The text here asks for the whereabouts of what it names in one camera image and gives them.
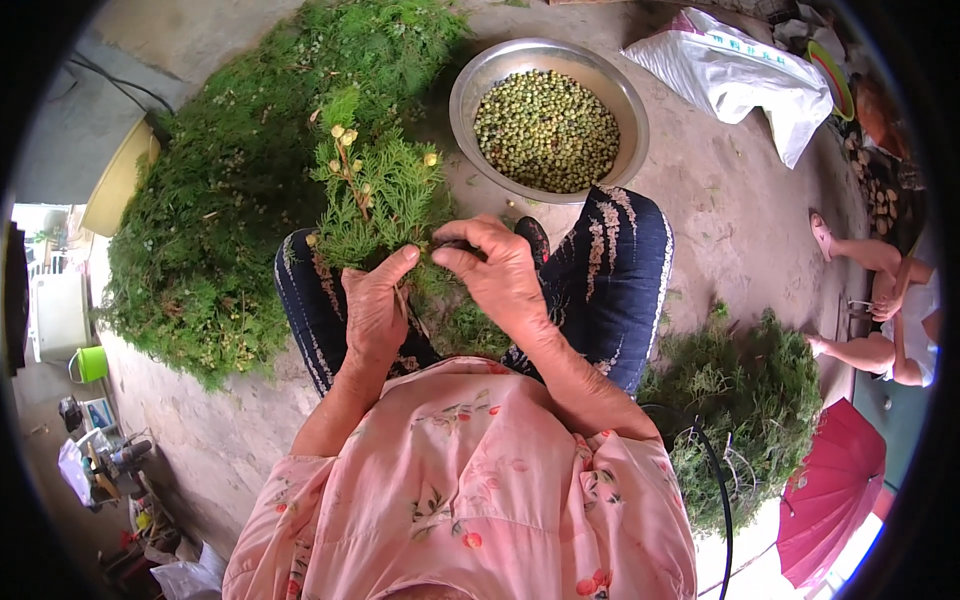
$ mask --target firewood pile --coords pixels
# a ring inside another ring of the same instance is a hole
[[[867,199],[870,212],[872,237],[886,237],[904,213],[900,205],[902,188],[892,176],[890,158],[882,153],[860,146],[859,132],[850,132],[844,140],[844,148],[860,184],[860,191]]]

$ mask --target bowl of green seeds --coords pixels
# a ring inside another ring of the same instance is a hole
[[[579,204],[595,183],[625,185],[647,155],[650,125],[633,86],[600,56],[546,38],[477,55],[450,94],[460,149],[524,198]]]

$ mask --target green bucket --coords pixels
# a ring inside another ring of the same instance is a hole
[[[77,363],[77,371],[80,373],[80,380],[73,376],[73,364]],[[70,359],[67,365],[67,371],[70,373],[70,380],[74,383],[89,383],[107,375],[107,351],[103,346],[94,346],[93,348],[77,348],[77,353]]]

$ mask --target black wire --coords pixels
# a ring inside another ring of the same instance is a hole
[[[164,100],[164,99],[161,98],[160,96],[154,94],[153,91],[147,89],[146,87],[144,87],[144,86],[142,86],[142,85],[135,84],[135,83],[133,83],[133,82],[128,82],[128,81],[126,81],[126,80],[122,80],[122,79],[118,79],[118,78],[116,78],[116,77],[113,77],[113,76],[110,75],[102,66],[100,66],[99,64],[97,64],[97,63],[94,62],[93,60],[88,59],[87,57],[85,57],[85,56],[82,55],[81,53],[77,52],[76,50],[74,51],[74,54],[77,55],[78,57],[80,57],[81,59],[83,59],[85,62],[80,62],[79,60],[75,60],[75,59],[70,59],[70,62],[73,62],[74,64],[77,64],[77,65],[79,65],[79,66],[81,66],[81,67],[83,67],[83,68],[85,68],[85,69],[89,69],[89,70],[93,71],[94,73],[97,73],[98,75],[101,75],[102,77],[104,77],[105,79],[107,79],[107,81],[109,81],[111,84],[113,84],[114,87],[116,87],[117,89],[119,89],[120,91],[122,91],[124,94],[126,94],[126,96],[127,96],[128,98],[130,98],[131,100],[133,100],[134,102],[136,102],[136,104],[137,104],[140,108],[143,108],[143,111],[144,111],[144,112],[147,112],[147,110],[143,107],[143,105],[140,104],[139,102],[137,102],[137,100],[136,100],[135,98],[133,98],[133,96],[131,96],[129,93],[127,93],[127,90],[123,89],[123,88],[120,87],[120,85],[118,85],[118,84],[128,85],[128,86],[130,86],[130,87],[132,87],[132,88],[134,88],[134,89],[139,89],[140,91],[142,91],[142,92],[144,92],[144,93],[147,93],[147,94],[149,94],[150,96],[152,96],[154,99],[156,99],[158,102],[160,102],[160,103],[161,103],[167,110],[169,110],[170,112],[174,112],[174,108],[170,106],[170,103],[168,103],[166,100]]]
[[[684,420],[687,419],[683,411],[672,406],[666,406],[665,404],[641,404],[640,408],[644,410],[648,408],[662,408],[676,413]],[[713,451],[713,446],[710,445],[707,434],[704,433],[704,430],[700,428],[700,425],[698,425],[696,421],[688,420],[687,424],[697,433],[697,437],[699,437],[700,442],[703,443],[704,450],[707,451],[707,456],[710,460],[710,466],[713,467],[713,475],[716,477],[717,484],[720,486],[720,500],[723,502],[723,520],[727,528],[727,568],[724,572],[723,586],[720,588],[719,599],[724,600],[727,596],[727,586],[730,584],[730,576],[733,569],[733,518],[730,509],[730,497],[727,495],[727,483],[724,481],[723,471],[720,470],[720,460],[717,459],[716,452]]]

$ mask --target green foliage pile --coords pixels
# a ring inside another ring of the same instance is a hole
[[[102,317],[138,350],[207,388],[268,371],[289,334],[273,258],[315,223],[311,113],[352,87],[358,126],[397,124],[466,31],[437,0],[308,2],[165,117],[170,147],[144,174],[109,248]]]
[[[823,401],[817,363],[800,332],[784,329],[768,309],[746,336],[735,338],[727,313],[719,303],[700,331],[661,337],[668,366],[648,368],[637,401],[696,416],[725,471],[735,532],[782,493],[801,465]],[[720,491],[696,435],[669,411],[651,409],[650,416],[672,445],[694,531],[723,535]]]
[[[317,145],[311,177],[325,182],[328,205],[312,246],[332,267],[369,271],[406,244],[428,250],[433,231],[453,214],[448,196],[438,190],[444,177],[437,149],[404,141],[396,128],[376,137],[351,129],[359,98],[352,87],[338,90],[321,112],[324,130],[331,134]],[[439,354],[498,359],[510,345],[462,284],[427,252],[405,282]]]

